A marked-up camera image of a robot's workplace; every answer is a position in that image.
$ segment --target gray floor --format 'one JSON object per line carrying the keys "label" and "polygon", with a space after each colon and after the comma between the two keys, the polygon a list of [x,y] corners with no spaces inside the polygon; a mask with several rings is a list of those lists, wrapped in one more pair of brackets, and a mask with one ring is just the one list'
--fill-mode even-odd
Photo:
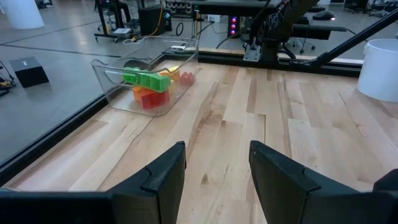
{"label": "gray floor", "polygon": [[[34,56],[43,66],[50,83],[23,89],[20,85],[10,94],[0,98],[0,162],[7,159],[33,140],[37,139],[65,118],[101,94],[90,61],[115,60],[132,50],[132,46],[113,43],[111,39],[99,38],[98,14],[93,10],[94,0],[53,0],[54,8],[41,9],[45,27],[33,30],[14,30],[8,25],[5,15],[0,14],[0,61],[11,75],[15,76],[8,61]],[[360,32],[378,20],[362,14],[343,12],[332,8],[337,15],[335,21],[316,21],[314,24],[345,26]],[[174,28],[182,19],[173,19]],[[222,23],[207,27],[201,35],[200,47],[216,47],[226,37],[226,17]],[[181,37],[192,36],[192,23],[183,20]],[[370,39],[393,38],[398,24],[392,24]],[[306,55],[320,55],[352,36],[349,32],[332,33],[329,41],[311,40],[317,48],[305,46]],[[345,58],[362,59],[364,43],[342,55]],[[239,39],[226,41],[221,49],[241,50]],[[298,54],[299,49],[292,48]]]}

